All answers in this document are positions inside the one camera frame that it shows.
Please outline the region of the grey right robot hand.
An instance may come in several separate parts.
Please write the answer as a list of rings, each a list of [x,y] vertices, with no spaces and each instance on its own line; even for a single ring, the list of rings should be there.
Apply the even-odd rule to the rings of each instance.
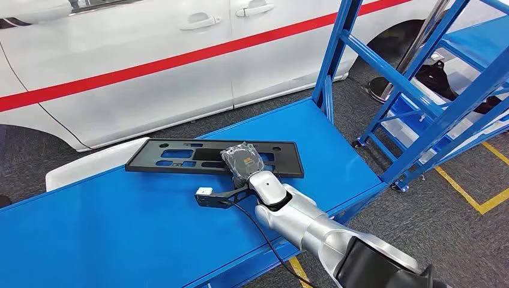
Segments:
[[[264,161],[251,143],[242,142],[228,147],[220,155],[232,172],[235,188],[243,187],[252,174],[264,169]]]

